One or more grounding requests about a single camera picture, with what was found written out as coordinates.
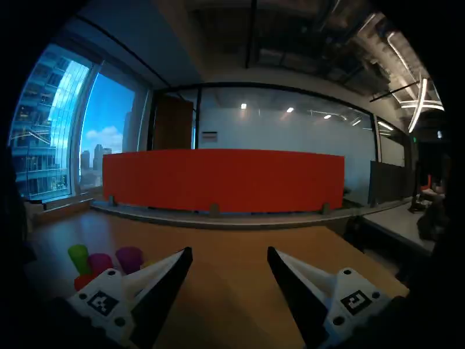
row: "door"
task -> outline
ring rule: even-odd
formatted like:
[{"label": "door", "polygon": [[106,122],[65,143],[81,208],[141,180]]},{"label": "door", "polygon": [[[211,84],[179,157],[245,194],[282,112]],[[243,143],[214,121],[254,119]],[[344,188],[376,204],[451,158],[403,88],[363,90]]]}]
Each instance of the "door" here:
[{"label": "door", "polygon": [[192,102],[162,96],[156,108],[152,149],[191,149],[193,108]]}]

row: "red cup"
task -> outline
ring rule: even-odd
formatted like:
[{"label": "red cup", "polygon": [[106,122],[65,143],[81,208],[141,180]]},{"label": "red cup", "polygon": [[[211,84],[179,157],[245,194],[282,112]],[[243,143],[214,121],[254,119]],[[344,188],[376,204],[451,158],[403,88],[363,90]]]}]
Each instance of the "red cup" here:
[{"label": "red cup", "polygon": [[94,280],[98,275],[95,274],[87,274],[87,275],[80,275],[74,280],[74,289],[76,291],[82,290],[89,282]]}]

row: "magenta cup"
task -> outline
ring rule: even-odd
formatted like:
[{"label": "magenta cup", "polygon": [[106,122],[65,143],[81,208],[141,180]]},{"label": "magenta cup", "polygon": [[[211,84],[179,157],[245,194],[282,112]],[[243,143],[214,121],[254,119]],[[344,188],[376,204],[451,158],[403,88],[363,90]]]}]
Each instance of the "magenta cup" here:
[{"label": "magenta cup", "polygon": [[137,272],[144,263],[142,251],[137,247],[123,247],[116,251],[116,258],[126,274]]},{"label": "magenta cup", "polygon": [[105,253],[91,254],[87,261],[91,266],[92,273],[95,275],[100,275],[105,270],[113,267],[112,258]]}]

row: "orange partition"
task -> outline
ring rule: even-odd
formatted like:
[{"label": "orange partition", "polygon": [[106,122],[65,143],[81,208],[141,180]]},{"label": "orange partition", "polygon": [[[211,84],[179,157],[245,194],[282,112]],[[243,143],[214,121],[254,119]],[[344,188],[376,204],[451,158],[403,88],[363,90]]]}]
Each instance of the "orange partition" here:
[{"label": "orange partition", "polygon": [[344,158],[305,152],[173,149],[103,157],[103,194],[122,204],[221,212],[342,206]]}]

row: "dark panel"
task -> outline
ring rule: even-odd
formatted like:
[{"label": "dark panel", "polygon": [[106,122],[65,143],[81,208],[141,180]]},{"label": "dark panel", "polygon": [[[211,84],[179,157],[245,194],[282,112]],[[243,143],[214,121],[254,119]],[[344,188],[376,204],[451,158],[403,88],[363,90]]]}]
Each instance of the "dark panel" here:
[{"label": "dark panel", "polygon": [[158,100],[153,149],[191,149],[194,104],[170,96]]},{"label": "dark panel", "polygon": [[396,201],[412,195],[414,174],[406,167],[371,161],[371,204]]}]

